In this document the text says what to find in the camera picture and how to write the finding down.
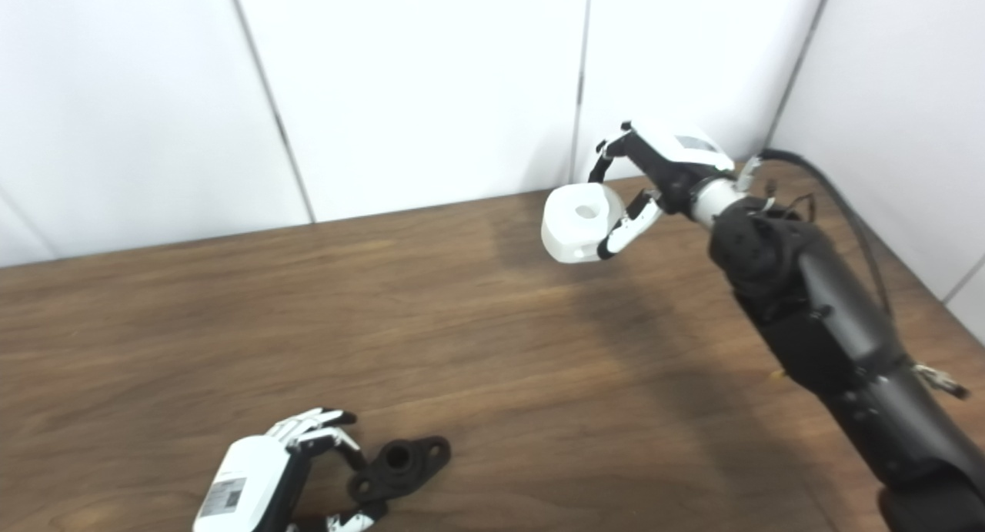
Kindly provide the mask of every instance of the robotic hand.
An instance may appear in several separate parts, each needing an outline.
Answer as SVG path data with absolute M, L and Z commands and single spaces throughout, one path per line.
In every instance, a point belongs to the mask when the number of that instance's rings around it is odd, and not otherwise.
M 358 532 L 386 514 L 386 501 L 291 524 L 311 459 L 338 450 L 354 471 L 366 468 L 359 445 L 341 426 L 356 422 L 344 410 L 312 409 L 274 424 L 263 435 L 237 440 L 226 451 L 193 525 L 194 532 Z
M 589 175 L 595 184 L 556 189 L 545 206 L 542 235 L 556 259 L 611 258 L 663 213 L 682 213 L 701 224 L 710 231 L 712 261 L 788 377 L 826 406 L 883 483 L 879 505 L 890 529 L 985 530 L 985 455 L 925 384 L 956 396 L 967 391 L 911 359 L 884 293 L 882 311 L 813 217 L 805 221 L 792 206 L 778 206 L 773 192 L 767 199 L 746 194 L 760 160 L 797 164 L 829 186 L 820 171 L 794 153 L 768 149 L 735 177 L 732 161 L 703 133 L 651 122 L 624 122 L 622 132 L 596 150 L 598 163 Z M 618 157 L 633 161 L 657 189 L 644 189 L 608 235 L 598 238 L 578 220 L 577 203 L 611 199 L 613 192 L 602 195 L 597 188 L 604 187 L 606 170 Z M 588 189 L 578 189 L 581 198 L 558 195 L 573 201 L 552 207 L 552 198 L 566 188 Z M 831 194 L 858 232 L 850 206 L 836 189 Z M 570 255 L 590 250 L 591 242 L 597 244 L 597 257 Z

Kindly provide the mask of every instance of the wooden table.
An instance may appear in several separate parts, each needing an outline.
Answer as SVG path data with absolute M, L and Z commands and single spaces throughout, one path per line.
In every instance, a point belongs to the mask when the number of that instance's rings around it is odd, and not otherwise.
M 820 191 L 767 173 L 782 199 Z M 545 198 L 0 271 L 0 529 L 190 530 L 233 440 L 318 405 L 358 413 L 370 454 L 452 443 L 381 532 L 883 529 L 826 411 L 768 379 L 699 227 L 665 219 L 612 261 L 564 266 L 539 241 Z M 981 389 L 981 346 L 882 259 L 909 349 Z M 980 398 L 939 399 L 985 444 Z M 348 476 L 319 459 L 299 513 L 348 507 Z

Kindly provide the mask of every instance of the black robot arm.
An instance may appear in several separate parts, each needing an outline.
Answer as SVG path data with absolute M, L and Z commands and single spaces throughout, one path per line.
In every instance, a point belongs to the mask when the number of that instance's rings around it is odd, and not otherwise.
M 625 156 L 654 181 L 663 212 L 710 230 L 711 259 L 750 322 L 885 486 L 879 505 L 891 530 L 985 530 L 985 455 L 922 384 L 889 314 L 826 234 L 772 199 L 746 196 L 721 168 L 665 156 L 665 138 L 647 133 L 625 122 L 619 138 L 599 146 L 592 181 Z M 806 164 L 785 151 L 762 157 Z

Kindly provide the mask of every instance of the label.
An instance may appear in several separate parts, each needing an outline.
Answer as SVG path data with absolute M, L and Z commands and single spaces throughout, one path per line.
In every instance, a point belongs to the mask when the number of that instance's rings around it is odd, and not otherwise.
M 242 496 L 243 487 L 246 486 L 245 478 L 234 480 L 223 480 L 222 482 L 212 483 L 209 493 L 202 504 L 200 517 L 211 517 L 214 514 L 230 514 L 236 511 L 239 505 L 239 497 Z

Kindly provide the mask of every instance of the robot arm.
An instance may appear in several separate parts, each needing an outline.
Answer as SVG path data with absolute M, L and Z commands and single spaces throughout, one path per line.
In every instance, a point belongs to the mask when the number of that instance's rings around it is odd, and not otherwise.
M 772 199 L 746 196 L 759 158 L 737 179 L 710 139 L 635 122 L 624 122 L 623 132 L 598 151 L 590 181 L 601 182 L 613 158 L 625 156 L 656 185 L 658 192 L 647 194 L 660 209 L 656 216 L 682 213 L 710 231 L 711 259 L 750 322 L 886 486 L 880 509 L 893 531 L 985 530 L 985 455 L 920 378 L 956 395 L 966 392 L 911 360 L 889 316 L 820 228 Z M 760 157 L 803 162 L 783 151 Z M 629 243 L 611 248 L 626 220 L 633 222 L 629 209 L 600 243 L 601 259 Z
M 367 463 L 362 449 L 342 430 L 356 422 L 344 410 L 316 408 L 274 424 L 263 435 L 233 442 L 193 525 L 194 532 L 360 532 L 387 512 L 387 501 L 409 496 L 451 459 L 443 437 L 394 440 Z M 342 454 L 349 468 L 348 492 L 355 510 L 292 523 L 311 460 L 326 451 Z
M 194 532 L 299 532 L 292 512 L 311 459 L 338 450 L 354 471 L 366 468 L 359 445 L 340 426 L 356 422 L 344 410 L 316 408 L 274 424 L 263 435 L 233 442 L 212 479 Z M 385 501 L 319 519 L 314 532 L 359 532 L 386 514 Z

